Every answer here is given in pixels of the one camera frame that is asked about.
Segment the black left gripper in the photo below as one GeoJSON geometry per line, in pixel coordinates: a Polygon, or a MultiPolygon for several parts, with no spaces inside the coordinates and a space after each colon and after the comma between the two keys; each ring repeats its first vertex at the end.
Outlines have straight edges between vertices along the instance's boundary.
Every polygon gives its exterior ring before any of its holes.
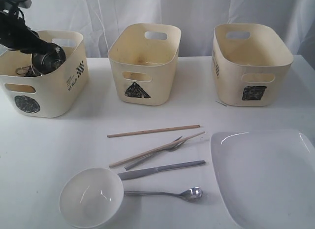
{"type": "Polygon", "coordinates": [[[39,38],[38,34],[25,25],[22,18],[0,13],[0,44],[9,50],[47,54],[58,51],[59,47],[39,38]]]}

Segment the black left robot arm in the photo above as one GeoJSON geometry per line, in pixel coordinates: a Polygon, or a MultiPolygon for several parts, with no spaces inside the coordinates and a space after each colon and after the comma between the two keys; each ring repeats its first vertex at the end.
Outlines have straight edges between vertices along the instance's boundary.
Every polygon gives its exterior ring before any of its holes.
{"type": "Polygon", "coordinates": [[[25,54],[56,52],[56,45],[42,40],[26,25],[22,9],[31,4],[31,0],[0,0],[0,44],[25,54]]]}

